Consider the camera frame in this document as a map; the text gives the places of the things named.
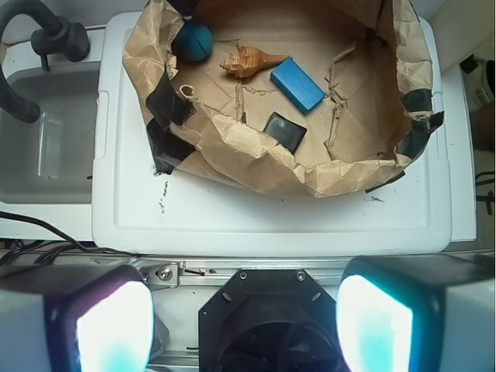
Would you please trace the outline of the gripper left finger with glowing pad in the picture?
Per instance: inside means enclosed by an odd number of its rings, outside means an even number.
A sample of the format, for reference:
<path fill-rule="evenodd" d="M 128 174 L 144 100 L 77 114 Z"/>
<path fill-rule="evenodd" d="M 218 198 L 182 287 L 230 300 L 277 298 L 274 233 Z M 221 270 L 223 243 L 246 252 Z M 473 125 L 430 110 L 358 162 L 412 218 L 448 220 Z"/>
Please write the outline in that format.
<path fill-rule="evenodd" d="M 1 268 L 3 371 L 145 371 L 153 298 L 138 269 Z"/>

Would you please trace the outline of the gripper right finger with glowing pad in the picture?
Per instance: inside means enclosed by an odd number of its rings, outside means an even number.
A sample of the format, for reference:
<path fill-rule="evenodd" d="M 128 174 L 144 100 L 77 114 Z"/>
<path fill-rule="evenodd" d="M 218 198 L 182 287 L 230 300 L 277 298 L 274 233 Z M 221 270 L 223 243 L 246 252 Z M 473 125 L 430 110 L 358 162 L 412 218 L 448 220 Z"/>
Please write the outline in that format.
<path fill-rule="evenodd" d="M 354 257 L 339 285 L 336 327 L 352 371 L 493 371 L 495 259 Z"/>

